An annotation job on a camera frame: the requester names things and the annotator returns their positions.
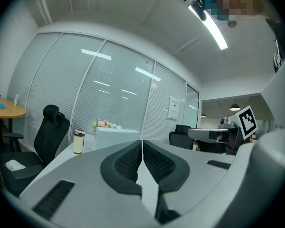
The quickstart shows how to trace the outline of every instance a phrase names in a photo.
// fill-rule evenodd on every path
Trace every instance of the wooden table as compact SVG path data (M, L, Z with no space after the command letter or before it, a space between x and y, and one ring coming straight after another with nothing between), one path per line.
M14 105L12 101L1 97L0 102L5 105L5 109L0 109L0 118L7 118L9 120L9 132L11 133L13 132L13 118L24 116L26 110L23 106ZM0 134L0 143L3 144L2 134Z

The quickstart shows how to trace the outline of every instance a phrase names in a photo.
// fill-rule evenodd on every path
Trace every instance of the black office chair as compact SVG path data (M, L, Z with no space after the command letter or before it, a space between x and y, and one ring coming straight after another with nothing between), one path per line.
M59 112L55 105L48 105L43 110L43 121L34 140L34 152L10 152L1 156L0 170L6 188L10 193L19 196L33 179L54 159L56 150L66 135L70 122ZM21 134L9 133L7 137L18 141ZM10 171L5 163L16 160L26 168Z
M190 126L176 125L175 131L169 133L170 145L192 150L194 139L187 135L190 128Z

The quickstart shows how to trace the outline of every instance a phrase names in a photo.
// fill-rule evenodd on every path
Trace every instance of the fluorescent light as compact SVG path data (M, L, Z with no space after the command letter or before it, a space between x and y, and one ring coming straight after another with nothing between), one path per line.
M99 91L104 92L104 93L107 93L107 94L110 94L109 92L106 92L106 91L103 91L103 90L99 90Z
M158 77L156 77L156 76L153 76L153 74L148 73L147 71L144 71L144 70L142 70L142 69L139 68L139 67L137 67L137 68L135 69L135 71L140 72L140 73L142 73L142 74L144 74L144 75L147 75L147 76L150 77L150 78L153 77L156 81L161 81L161 78L158 78Z
M193 12L199 18L199 16L194 11L194 9L191 7L191 5L189 5L188 8L190 9L191 12ZM226 43L222 33L220 32L218 26L214 23L213 19L211 18L211 16L206 11L204 11L204 13L206 14L206 20L202 21L202 23L207 27L209 32L212 34L212 36L216 40L219 48L221 50L226 49L228 47L227 43Z
M126 91L126 90L124 90L124 89L122 89L122 91L125 91L125 92L130 93L130 94L133 94L133 95L137 95L137 94L135 94L135 93L133 93L133 92Z
M240 110L240 109L241 109L241 108L237 108L237 107L235 107L235 108L230 108L230 110L231 110L231 111L234 111L234 112L235 112L235 111L238 111L238 110Z
M98 81L95 81L95 80L93 80L95 83L98 83L98 84L101 84L101 85L106 85L106 86L110 86L110 85L107 85L107 84L105 84L105 83L101 83L101 82L98 82Z
M94 51L88 51L88 50L81 49L81 52L85 53L85 54L92 55L92 56L96 55L97 57L102 57L104 59L112 60L112 58L110 56L105 55L105 54L101 54L101 53L97 53L97 52L94 52Z

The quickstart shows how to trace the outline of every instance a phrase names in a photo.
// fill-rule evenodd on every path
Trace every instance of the paper sign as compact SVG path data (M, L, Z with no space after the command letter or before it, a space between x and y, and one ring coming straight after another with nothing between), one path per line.
M169 111L168 111L168 118L177 120L179 115L179 105L180 102L174 97L170 97L170 104L169 104Z
M169 108L179 109L180 101L172 96L170 96L170 105Z

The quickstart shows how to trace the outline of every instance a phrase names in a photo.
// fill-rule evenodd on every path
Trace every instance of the white desk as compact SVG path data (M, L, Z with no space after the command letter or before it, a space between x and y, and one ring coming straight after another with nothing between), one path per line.
M85 145L83 152L87 153L94 150L95 137L91 134L85 135ZM71 158L78 156L73 152L73 143L71 143L67 148L65 148L46 168L24 189L22 194L37 180L50 173L56 167L66 162ZM157 204L157 195L158 195L158 185L150 174L145 163L142 161L141 165L138 168L138 180L137 184L142 186L142 203L148 209L148 211L154 216Z

